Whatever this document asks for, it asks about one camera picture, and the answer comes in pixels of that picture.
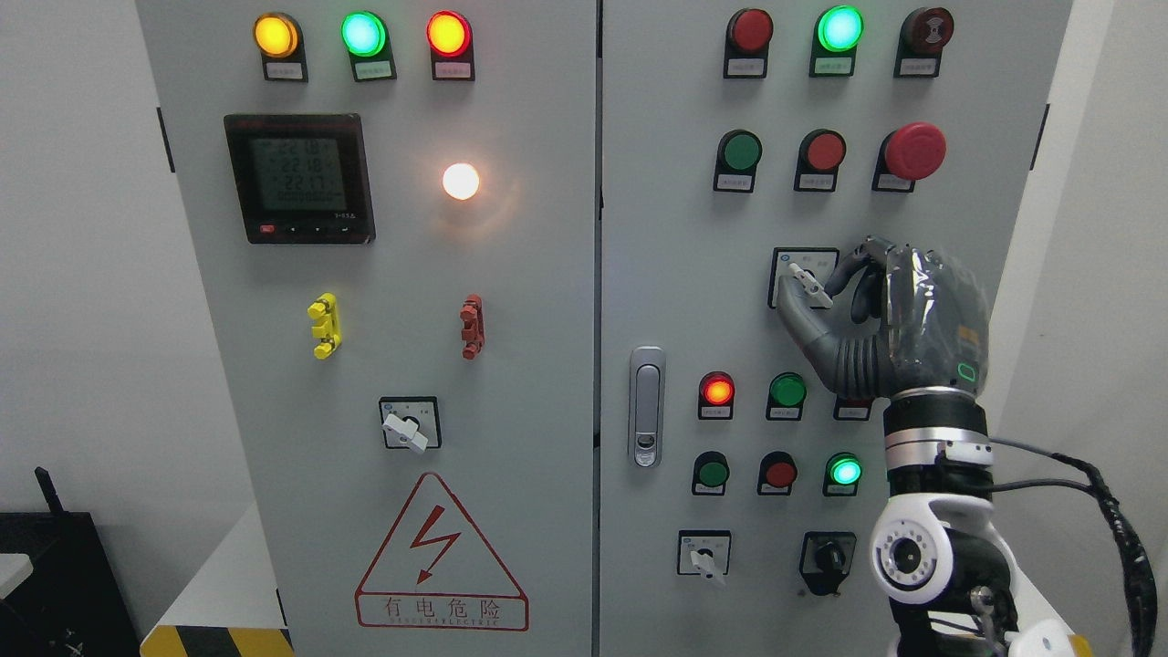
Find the gray robotic hand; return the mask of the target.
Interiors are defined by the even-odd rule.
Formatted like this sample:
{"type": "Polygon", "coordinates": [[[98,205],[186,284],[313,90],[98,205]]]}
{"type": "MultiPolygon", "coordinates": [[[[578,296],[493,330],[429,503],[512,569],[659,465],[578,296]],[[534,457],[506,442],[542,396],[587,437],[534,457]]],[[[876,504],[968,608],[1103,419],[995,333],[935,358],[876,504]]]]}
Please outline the gray robotic hand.
{"type": "Polygon", "coordinates": [[[848,400],[923,388],[975,399],[988,373],[990,311],[975,275],[943,250],[868,235],[815,290],[835,297],[858,275],[851,321],[880,320],[867,337],[830,328],[792,267],[776,283],[777,316],[826,390],[848,400]]]}

